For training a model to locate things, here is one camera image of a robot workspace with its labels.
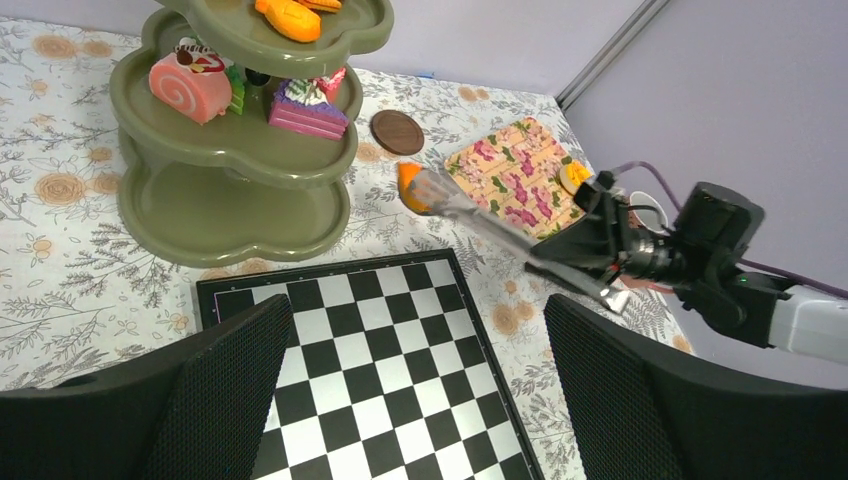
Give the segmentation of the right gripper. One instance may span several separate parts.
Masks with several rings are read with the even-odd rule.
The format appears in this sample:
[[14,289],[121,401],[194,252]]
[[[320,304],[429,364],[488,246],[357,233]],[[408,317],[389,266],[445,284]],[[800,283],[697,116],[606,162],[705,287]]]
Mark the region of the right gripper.
[[672,288],[684,309],[714,331],[766,348],[772,316],[789,299],[791,281],[739,268],[765,217],[762,207],[729,188],[699,182],[666,233],[630,223],[630,205],[610,191],[613,175],[580,186],[585,214],[532,247],[542,260],[575,268],[612,284],[620,275]]

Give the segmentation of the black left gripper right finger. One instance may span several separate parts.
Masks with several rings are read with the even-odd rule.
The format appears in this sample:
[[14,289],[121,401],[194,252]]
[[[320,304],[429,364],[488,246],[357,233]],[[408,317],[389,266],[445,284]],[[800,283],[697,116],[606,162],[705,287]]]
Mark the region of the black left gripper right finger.
[[847,395],[732,370],[561,294],[544,318],[590,479],[843,479]]

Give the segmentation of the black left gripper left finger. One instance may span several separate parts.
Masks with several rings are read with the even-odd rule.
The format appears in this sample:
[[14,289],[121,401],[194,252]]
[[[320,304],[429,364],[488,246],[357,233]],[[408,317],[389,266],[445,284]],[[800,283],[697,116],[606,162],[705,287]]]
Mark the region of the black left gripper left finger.
[[5,479],[247,479],[293,312],[277,294],[51,388],[1,395]]

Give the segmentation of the large pink mug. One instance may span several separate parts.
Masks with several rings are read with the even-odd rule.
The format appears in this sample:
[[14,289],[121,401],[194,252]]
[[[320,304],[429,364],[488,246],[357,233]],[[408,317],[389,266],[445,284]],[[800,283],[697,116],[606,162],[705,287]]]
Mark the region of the large pink mug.
[[634,191],[629,196],[629,213],[635,221],[655,233],[666,233],[668,217],[659,202],[651,195]]

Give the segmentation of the yellow frosted donut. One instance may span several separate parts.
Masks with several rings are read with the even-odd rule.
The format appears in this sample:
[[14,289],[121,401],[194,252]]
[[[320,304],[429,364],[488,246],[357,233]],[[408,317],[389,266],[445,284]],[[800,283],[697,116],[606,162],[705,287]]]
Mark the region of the yellow frosted donut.
[[580,186],[591,177],[592,172],[576,160],[563,165],[558,174],[560,184],[570,196],[574,196]]

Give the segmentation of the floral serving tray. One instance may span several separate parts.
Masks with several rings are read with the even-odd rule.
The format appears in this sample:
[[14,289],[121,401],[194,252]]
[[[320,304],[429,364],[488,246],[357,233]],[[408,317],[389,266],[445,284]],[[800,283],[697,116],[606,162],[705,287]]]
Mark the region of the floral serving tray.
[[584,215],[558,178],[571,160],[543,124],[526,117],[453,154],[444,168],[479,206],[543,240]]

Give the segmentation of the metal serving tongs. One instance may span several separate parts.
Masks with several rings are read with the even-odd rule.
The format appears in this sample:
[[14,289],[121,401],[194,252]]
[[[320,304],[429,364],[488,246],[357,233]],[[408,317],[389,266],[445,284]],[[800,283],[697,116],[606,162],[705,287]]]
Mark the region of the metal serving tongs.
[[441,175],[423,169],[416,176],[415,184],[414,194],[418,200],[430,207],[430,214],[458,221],[535,269],[592,298],[607,310],[616,314],[624,311],[629,300],[627,291],[594,280],[570,266],[536,257],[531,253],[534,243],[530,237],[482,209],[459,187]]

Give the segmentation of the orange round pastry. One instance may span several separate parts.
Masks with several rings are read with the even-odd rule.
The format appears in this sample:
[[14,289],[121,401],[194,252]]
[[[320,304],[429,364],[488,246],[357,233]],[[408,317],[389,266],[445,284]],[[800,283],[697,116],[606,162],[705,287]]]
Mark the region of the orange round pastry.
[[409,210],[418,215],[429,215],[430,207],[418,200],[414,194],[415,178],[422,170],[422,166],[417,163],[398,162],[397,187],[400,200]]

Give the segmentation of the green three-tier dessert stand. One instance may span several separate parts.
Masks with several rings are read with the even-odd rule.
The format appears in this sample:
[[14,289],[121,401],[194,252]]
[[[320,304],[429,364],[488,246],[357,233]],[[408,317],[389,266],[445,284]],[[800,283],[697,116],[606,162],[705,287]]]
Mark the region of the green three-tier dessert stand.
[[[300,43],[278,33],[255,1],[165,1],[144,24],[141,47],[110,79],[110,97],[128,168],[118,203],[144,249],[192,267],[252,257],[296,261],[330,249],[345,230],[343,183],[358,147],[350,124],[340,140],[270,126],[277,87],[347,69],[333,103],[353,123],[363,103],[348,59],[388,41],[387,1],[345,1],[322,18],[321,36]],[[217,52],[245,78],[242,115],[227,109],[200,125],[156,98],[151,67],[183,37]]]

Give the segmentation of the pink cake slice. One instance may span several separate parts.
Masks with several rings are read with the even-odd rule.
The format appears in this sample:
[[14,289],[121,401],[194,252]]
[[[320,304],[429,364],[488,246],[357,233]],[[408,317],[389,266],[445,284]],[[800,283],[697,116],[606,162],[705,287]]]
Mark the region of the pink cake slice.
[[334,103],[346,73],[347,69],[340,67],[332,74],[314,78],[312,80],[313,86],[324,95],[328,103]]

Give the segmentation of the purple cake slice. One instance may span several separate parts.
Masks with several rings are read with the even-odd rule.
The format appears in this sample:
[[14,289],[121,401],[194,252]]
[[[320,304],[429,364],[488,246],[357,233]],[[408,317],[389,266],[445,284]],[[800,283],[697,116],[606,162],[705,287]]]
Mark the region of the purple cake slice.
[[340,140],[349,119],[312,80],[287,79],[274,93],[268,124],[304,135]]

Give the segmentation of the pink swirl roll cake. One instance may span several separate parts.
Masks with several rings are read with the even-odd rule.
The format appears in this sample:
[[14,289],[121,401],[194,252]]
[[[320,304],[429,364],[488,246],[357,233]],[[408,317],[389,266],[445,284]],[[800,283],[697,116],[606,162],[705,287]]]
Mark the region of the pink swirl roll cake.
[[230,106],[233,90],[227,67],[217,52],[193,37],[183,37],[151,67],[148,83],[156,98],[203,125]]

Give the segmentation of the green cake slice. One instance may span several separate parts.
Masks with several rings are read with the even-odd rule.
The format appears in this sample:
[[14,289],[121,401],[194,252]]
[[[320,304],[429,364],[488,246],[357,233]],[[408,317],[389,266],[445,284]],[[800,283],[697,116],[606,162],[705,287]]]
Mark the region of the green cake slice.
[[246,94],[245,78],[237,65],[230,65],[225,70],[230,82],[231,100],[228,110],[237,115],[242,115],[244,110],[244,99]]

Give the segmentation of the square orange cracker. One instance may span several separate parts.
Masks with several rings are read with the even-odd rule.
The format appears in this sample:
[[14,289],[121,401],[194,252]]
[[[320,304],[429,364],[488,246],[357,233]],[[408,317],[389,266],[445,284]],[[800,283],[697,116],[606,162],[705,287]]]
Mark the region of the square orange cracker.
[[342,8],[340,0],[298,0],[298,3],[318,12],[338,13]]

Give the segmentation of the orange fish cookie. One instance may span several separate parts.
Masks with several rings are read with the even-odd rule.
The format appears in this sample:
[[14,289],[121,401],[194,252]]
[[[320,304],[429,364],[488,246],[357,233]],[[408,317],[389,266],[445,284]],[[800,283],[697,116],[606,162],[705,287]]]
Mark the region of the orange fish cookie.
[[310,43],[321,36],[321,17],[292,0],[256,0],[255,10],[281,35],[300,43]]

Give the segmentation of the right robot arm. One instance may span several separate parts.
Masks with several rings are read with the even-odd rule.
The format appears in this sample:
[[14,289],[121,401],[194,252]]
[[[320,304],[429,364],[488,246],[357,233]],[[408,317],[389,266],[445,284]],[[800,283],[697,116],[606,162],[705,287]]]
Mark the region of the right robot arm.
[[632,206],[614,195],[615,175],[601,172],[574,197],[584,216],[532,247],[608,286],[621,275],[670,287],[687,311],[715,332],[761,348],[847,361],[847,296],[827,294],[787,273],[739,268],[762,223],[762,207],[720,185],[699,182],[672,228],[629,223]]

